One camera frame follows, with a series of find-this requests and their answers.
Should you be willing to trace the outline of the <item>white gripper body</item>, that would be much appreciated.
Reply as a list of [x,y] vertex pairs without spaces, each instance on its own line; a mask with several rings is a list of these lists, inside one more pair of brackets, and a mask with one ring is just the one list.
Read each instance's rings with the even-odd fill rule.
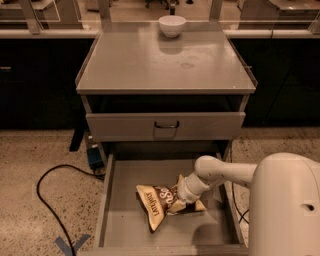
[[210,186],[203,182],[195,172],[187,177],[180,175],[178,178],[177,196],[183,203],[195,203],[200,199],[202,193],[209,189]]

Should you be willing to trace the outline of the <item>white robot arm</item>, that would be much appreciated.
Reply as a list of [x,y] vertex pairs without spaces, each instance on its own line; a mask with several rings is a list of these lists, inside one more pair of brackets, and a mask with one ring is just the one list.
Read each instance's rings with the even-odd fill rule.
[[258,164],[201,156],[177,183],[176,208],[226,181],[250,189],[249,256],[320,256],[318,162],[292,153],[275,153]]

